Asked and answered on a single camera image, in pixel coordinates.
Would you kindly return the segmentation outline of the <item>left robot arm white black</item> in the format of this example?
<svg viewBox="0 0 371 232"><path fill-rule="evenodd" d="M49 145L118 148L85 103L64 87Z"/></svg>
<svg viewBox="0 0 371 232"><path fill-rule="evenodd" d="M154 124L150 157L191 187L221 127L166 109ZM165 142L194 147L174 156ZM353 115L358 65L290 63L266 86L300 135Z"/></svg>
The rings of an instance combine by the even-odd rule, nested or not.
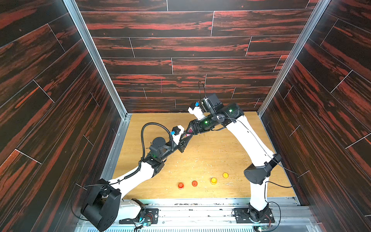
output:
<svg viewBox="0 0 371 232"><path fill-rule="evenodd" d="M143 227L153 222L154 215L146 211L145 205L137 199L123 198L139 184L156 176L164 167L165 160L174 152L184 152L192 138L192 130L183 131L174 127L168 142L157 137L150 145L150 151L139 161L138 167L128 173L106 181L100 179L90 185L81 207L81 214L100 232L112 224L129 224Z"/></svg>

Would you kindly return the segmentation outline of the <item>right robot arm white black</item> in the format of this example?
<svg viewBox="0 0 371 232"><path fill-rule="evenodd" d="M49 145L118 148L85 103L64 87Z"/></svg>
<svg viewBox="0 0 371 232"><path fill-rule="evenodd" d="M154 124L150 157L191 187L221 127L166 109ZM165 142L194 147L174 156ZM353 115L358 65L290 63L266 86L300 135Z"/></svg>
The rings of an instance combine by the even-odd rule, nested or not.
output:
<svg viewBox="0 0 371 232"><path fill-rule="evenodd" d="M224 106L218 103L214 107L207 108L206 111L210 113L208 116L203 114L198 102L191 104L188 112L197 119L189 123L186 133L197 135L209 132L217 125L222 125L237 138L252 161L252 164L244 170L251 189L249 218L252 222L262 222L269 210L267 182L272 169L282 157L267 148L237 104Z"/></svg>

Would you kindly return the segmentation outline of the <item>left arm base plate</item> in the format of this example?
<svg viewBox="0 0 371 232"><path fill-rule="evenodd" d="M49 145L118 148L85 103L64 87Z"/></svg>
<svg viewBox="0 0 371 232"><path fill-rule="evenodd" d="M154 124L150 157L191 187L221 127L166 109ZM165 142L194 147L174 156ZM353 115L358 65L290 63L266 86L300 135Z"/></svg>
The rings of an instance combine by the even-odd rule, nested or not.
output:
<svg viewBox="0 0 371 232"><path fill-rule="evenodd" d="M127 218L119 221L119 224L138 224L149 226L158 223L158 208L146 208L145 211L141 210L139 215L134 219Z"/></svg>

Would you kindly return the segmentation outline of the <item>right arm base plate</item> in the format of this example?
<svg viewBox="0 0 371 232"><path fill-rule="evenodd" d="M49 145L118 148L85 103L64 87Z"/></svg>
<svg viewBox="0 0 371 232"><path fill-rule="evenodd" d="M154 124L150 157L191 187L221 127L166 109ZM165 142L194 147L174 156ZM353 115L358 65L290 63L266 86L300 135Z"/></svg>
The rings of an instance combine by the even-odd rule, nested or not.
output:
<svg viewBox="0 0 371 232"><path fill-rule="evenodd" d="M232 216L235 217L236 222L242 223L265 223L273 224L275 219L273 217L272 211L269 207L266 207L262 211L257 211L254 208L234 208L232 210Z"/></svg>

